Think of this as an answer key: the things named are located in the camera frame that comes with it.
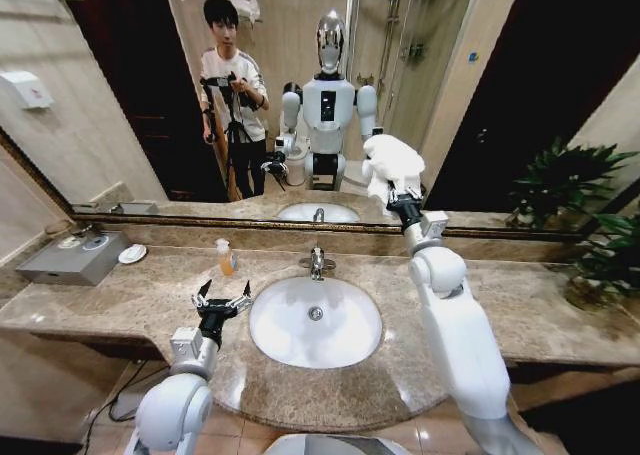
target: drain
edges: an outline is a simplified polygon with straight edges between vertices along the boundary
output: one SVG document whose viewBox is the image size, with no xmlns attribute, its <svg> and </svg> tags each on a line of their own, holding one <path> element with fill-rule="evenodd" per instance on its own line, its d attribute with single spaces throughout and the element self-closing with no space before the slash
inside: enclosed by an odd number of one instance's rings
<svg viewBox="0 0 640 455">
<path fill-rule="evenodd" d="M 322 318 L 322 315 L 324 315 L 320 307 L 311 307 L 307 314 L 309 315 L 309 318 L 314 322 L 320 320 Z"/>
</svg>

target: chrome robot head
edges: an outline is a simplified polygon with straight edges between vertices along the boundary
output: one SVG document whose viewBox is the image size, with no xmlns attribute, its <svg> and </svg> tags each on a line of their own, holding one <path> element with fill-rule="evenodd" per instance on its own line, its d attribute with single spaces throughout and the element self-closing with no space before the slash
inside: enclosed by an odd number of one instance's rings
<svg viewBox="0 0 640 455">
<path fill-rule="evenodd" d="M 345 40 L 344 22 L 335 10 L 331 10 L 318 23 L 318 60 L 324 73 L 338 71 Z"/>
</svg>

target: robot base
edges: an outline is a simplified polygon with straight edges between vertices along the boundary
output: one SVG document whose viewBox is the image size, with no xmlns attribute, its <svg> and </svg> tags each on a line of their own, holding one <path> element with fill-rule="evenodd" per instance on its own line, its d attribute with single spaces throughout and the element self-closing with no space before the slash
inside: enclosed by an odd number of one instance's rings
<svg viewBox="0 0 640 455">
<path fill-rule="evenodd" d="M 340 153 L 308 153 L 304 160 L 304 171 L 309 190 L 338 191 L 342 184 L 347 161 Z M 330 175 L 332 183 L 316 183 L 314 175 Z"/>
<path fill-rule="evenodd" d="M 295 434 L 278 438 L 264 455 L 409 455 L 403 447 L 384 438 L 342 435 Z"/>
</svg>

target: white towel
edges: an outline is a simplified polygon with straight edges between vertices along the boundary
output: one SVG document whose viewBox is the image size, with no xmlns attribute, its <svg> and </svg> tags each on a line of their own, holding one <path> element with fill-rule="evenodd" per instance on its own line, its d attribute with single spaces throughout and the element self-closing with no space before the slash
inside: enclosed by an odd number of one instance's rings
<svg viewBox="0 0 640 455">
<path fill-rule="evenodd" d="M 231 0 L 231 3 L 236 7 L 238 15 L 247 17 L 251 24 L 260 18 L 260 5 L 257 0 Z"/>
<path fill-rule="evenodd" d="M 364 151 L 371 158 L 362 163 L 362 175 L 370 180 L 369 197 L 378 197 L 386 207 L 389 181 L 395 185 L 398 195 L 407 193 L 407 189 L 420 193 L 420 173 L 426 167 L 413 148 L 392 135 L 374 135 L 364 143 Z"/>
</svg>

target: white shirt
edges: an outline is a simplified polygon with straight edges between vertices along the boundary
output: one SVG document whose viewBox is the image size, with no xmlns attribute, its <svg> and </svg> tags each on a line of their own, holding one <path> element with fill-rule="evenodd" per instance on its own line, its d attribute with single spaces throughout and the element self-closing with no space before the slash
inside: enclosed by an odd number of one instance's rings
<svg viewBox="0 0 640 455">
<path fill-rule="evenodd" d="M 211 77 L 226 77 L 231 72 L 236 74 L 238 80 L 245 78 L 249 85 L 255 89 L 260 95 L 267 99 L 267 88 L 264 85 L 262 75 L 260 74 L 260 68 L 253 58 L 246 53 L 236 49 L 236 54 L 230 60 L 225 60 L 220 57 L 218 51 L 215 48 L 211 48 L 202 54 L 202 72 L 201 76 L 204 78 Z M 218 87 L 211 87 L 213 94 L 214 104 L 216 106 L 216 112 L 220 116 L 222 126 L 227 129 L 231 116 L 229 115 L 229 109 L 224 103 L 222 94 Z M 202 90 L 200 94 L 200 100 L 202 102 L 208 102 L 207 94 Z M 237 121 L 244 125 L 247 134 L 252 142 L 259 142 L 265 139 L 265 132 L 262 123 L 256 116 L 256 112 L 249 107 L 240 107 L 238 104 L 238 97 L 234 97 L 233 114 Z M 241 142 L 248 142 L 243 136 Z"/>
</svg>

